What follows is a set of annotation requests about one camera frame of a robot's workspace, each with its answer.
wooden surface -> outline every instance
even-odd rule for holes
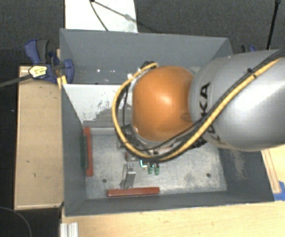
[[[20,68],[20,76],[29,67]],[[59,207],[63,201],[59,88],[32,80],[18,87],[14,208]]]
[[[44,81],[19,86],[15,209],[48,208],[63,201],[59,90]],[[273,189],[285,183],[285,146],[264,151]],[[80,237],[285,236],[285,202],[242,204],[82,217]]]

wooden board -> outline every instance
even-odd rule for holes
[[[20,68],[20,76],[29,67]],[[63,201],[60,91],[43,80],[18,86],[14,208],[59,207]]]

gray bin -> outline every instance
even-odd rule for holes
[[[149,175],[135,162],[135,187],[159,186],[149,197],[107,198],[119,188],[124,149],[118,149],[110,117],[113,92],[146,60],[192,70],[232,55],[226,38],[60,30],[61,59],[72,59],[73,84],[62,89],[64,204],[66,216],[181,209],[273,201],[260,152],[206,144],[160,165]],[[82,127],[92,131],[94,176],[82,168]]]

orange spherical gripper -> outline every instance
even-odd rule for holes
[[[192,125],[188,91],[193,75],[182,67],[153,69],[136,83],[132,94],[132,125],[142,138],[165,141]]]

yellow cable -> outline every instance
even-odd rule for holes
[[[178,150],[173,152],[172,154],[165,156],[163,158],[160,158],[159,161],[166,161],[168,159],[171,159],[173,157],[178,156],[179,154],[183,153],[186,149],[188,149],[192,144],[194,144],[209,128],[209,126],[214,122],[214,120],[218,117],[218,115],[222,112],[222,110],[227,106],[227,104],[236,96],[238,95],[246,86],[248,86],[252,81],[256,79],[256,77],[260,76],[264,72],[266,72],[268,69],[270,69],[274,64],[276,64],[280,59],[274,60],[260,69],[258,69],[256,72],[254,72],[253,75],[247,77],[243,82],[241,82],[236,88],[234,88],[217,106],[217,108],[211,113],[211,115],[205,120],[205,122],[200,126],[200,128],[197,130],[197,132]],[[147,155],[139,150],[137,150],[134,146],[132,146],[127,140],[124,134],[122,133],[122,130],[119,126],[117,115],[116,115],[116,102],[118,100],[118,97],[121,93],[121,91],[130,84],[135,78],[137,78],[142,72],[150,69],[151,67],[158,66],[156,63],[152,63],[144,68],[142,68],[140,71],[136,72],[130,79],[125,81],[125,83],[118,89],[112,105],[112,118],[115,125],[115,129],[117,134],[119,135],[120,139],[124,144],[126,144],[126,147],[137,154],[138,156],[141,156],[142,158],[153,158],[154,156]]]

